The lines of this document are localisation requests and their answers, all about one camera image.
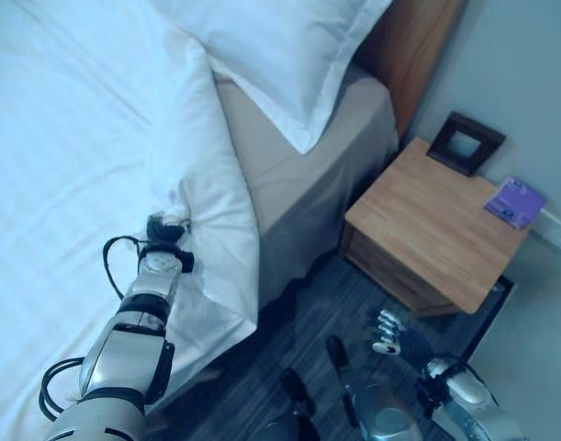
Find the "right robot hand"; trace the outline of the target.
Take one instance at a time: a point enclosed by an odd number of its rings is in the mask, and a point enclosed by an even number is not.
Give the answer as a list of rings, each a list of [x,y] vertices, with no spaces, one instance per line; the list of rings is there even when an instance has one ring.
[[[432,359],[431,344],[393,312],[375,310],[368,312],[368,317],[375,330],[370,344],[373,352],[398,356],[418,371]]]

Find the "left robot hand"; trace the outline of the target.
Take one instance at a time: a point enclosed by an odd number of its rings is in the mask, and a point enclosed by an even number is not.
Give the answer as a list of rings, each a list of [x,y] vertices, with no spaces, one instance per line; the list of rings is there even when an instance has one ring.
[[[169,243],[182,248],[187,241],[191,222],[186,215],[157,211],[146,221],[146,237],[149,242]]]

